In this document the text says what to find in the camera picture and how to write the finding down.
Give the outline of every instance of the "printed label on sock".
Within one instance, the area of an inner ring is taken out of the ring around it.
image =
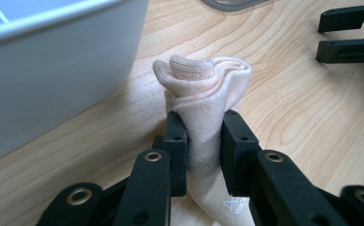
[[[235,198],[231,197],[231,200],[224,201],[223,205],[228,208],[234,215],[239,215],[243,212],[245,205],[248,203],[246,198]]]

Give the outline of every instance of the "white plastic bin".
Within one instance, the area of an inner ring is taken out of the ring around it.
[[[130,73],[148,0],[0,0],[0,157]]]

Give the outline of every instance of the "white sock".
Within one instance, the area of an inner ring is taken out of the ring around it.
[[[173,56],[169,64],[155,61],[153,69],[166,88],[166,111],[176,111],[187,129],[188,192],[221,225],[254,225],[248,198],[229,195],[219,164],[223,115],[244,95],[251,67],[232,57]]]

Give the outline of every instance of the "container rim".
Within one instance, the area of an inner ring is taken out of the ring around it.
[[[62,8],[45,11],[36,15],[0,24],[0,41],[21,36],[34,30],[42,29],[57,23],[63,23],[110,6],[116,5],[125,0],[93,0],[81,1]]]

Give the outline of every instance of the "wood grain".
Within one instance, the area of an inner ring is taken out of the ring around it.
[[[64,187],[104,188],[128,176],[136,155],[163,133],[163,88],[151,69],[172,55],[240,57],[254,69],[239,112],[261,146],[288,154],[316,185],[339,194],[364,185],[364,64],[322,65],[320,13],[353,0],[278,0],[225,13],[198,0],[151,0],[137,59],[121,90],[0,159],[0,225],[35,225]],[[173,199],[172,225],[213,225],[191,197]]]

